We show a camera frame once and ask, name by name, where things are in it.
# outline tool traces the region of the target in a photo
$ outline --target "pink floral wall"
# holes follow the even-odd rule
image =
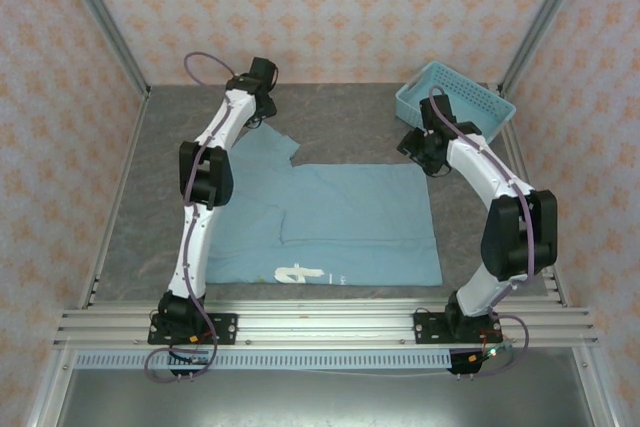
[[[238,70],[266,56],[283,82],[399,82],[433,59],[498,82],[542,1],[106,0],[152,85],[190,84],[190,50]]]
[[[0,425],[24,425],[140,98],[83,0],[0,0]]]
[[[594,309],[640,419],[640,0],[566,0],[512,100],[536,185],[560,202],[571,300]]]

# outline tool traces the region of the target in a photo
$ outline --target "white cable tray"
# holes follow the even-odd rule
[[[79,370],[140,370],[151,350],[81,350],[74,368]],[[197,358],[204,361],[211,350]],[[153,369],[193,369],[187,364],[158,354],[151,359]],[[215,369],[233,370],[360,370],[360,369],[445,369],[451,367],[448,349],[398,350],[219,350]]]

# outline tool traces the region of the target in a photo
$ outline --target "gray mat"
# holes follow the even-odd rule
[[[409,130],[394,115],[394,95],[399,88],[399,84],[279,85],[273,91],[278,115],[268,122],[301,145],[294,165],[407,162],[396,151]],[[202,132],[221,99],[221,87],[153,88],[96,300],[156,301],[166,290],[182,235],[178,147]],[[507,161],[501,136],[492,148]],[[442,268],[441,287],[209,284],[207,298],[448,297],[480,265],[486,209],[457,172],[427,183]],[[544,282],[538,278],[514,295],[545,294]]]

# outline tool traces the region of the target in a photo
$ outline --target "blue cloth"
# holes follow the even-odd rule
[[[265,124],[231,149],[207,282],[442,285],[418,166],[292,167],[298,147]]]

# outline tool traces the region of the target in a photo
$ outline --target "white robotic arm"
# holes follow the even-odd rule
[[[479,145],[485,145],[486,140],[481,135],[468,134],[468,137]],[[494,155],[488,146],[484,150]],[[496,157],[504,171],[511,175],[511,182],[516,183],[525,194],[533,191],[533,188],[518,179],[509,168]],[[487,210],[491,207],[494,199],[503,196],[513,197],[513,187],[504,179],[500,172],[481,152],[473,148],[466,141],[456,139],[449,142],[447,151],[447,162],[451,168],[457,170],[471,184],[471,187],[480,196]],[[458,303],[465,316],[475,317],[488,313],[488,309],[493,302],[500,298],[509,289],[515,290],[519,283],[527,279],[527,274],[515,274],[507,280],[498,280],[485,267],[480,265],[471,280],[464,287],[458,290]]]
[[[482,264],[451,295],[444,321],[431,322],[438,331],[434,339],[442,340],[444,332],[452,342],[474,343],[483,329],[492,329],[493,307],[519,284],[530,281],[530,275],[555,262],[557,201],[551,192],[535,191],[517,178],[493,154],[474,124],[457,123],[444,93],[424,99],[421,112],[425,130],[409,132],[398,150],[428,176],[436,177],[443,166],[460,172],[489,211]]]
[[[256,100],[253,95],[237,89],[227,91],[220,109],[209,126],[196,138],[195,144],[200,147],[209,139],[207,144],[208,148],[213,149],[218,147],[228,152],[238,138],[242,127],[254,116],[255,112]],[[203,165],[203,171],[209,171],[211,169],[210,161],[205,160],[203,163],[209,164]],[[203,208],[198,209],[198,213],[196,214],[197,218],[194,218],[194,209],[185,205],[185,224],[183,225],[180,252],[173,277],[169,283],[169,290],[173,292],[174,296],[185,299],[189,297],[183,268],[185,261],[185,244],[187,242],[189,242],[187,262],[189,263],[191,286],[197,298],[204,296],[206,287],[205,271],[207,268],[209,246],[211,245],[211,231],[222,208],[224,207],[214,206],[209,210],[203,206]],[[192,222],[196,222],[197,225],[193,229],[193,233],[188,235]]]
[[[202,304],[211,234],[233,192],[228,152],[243,126],[276,114],[269,96],[276,80],[275,64],[254,58],[248,73],[234,74],[227,82],[224,101],[207,128],[194,142],[180,146],[185,222],[169,288],[160,299],[158,313],[151,317],[149,343],[172,345],[199,339],[207,332],[206,324],[216,320],[204,318]]]

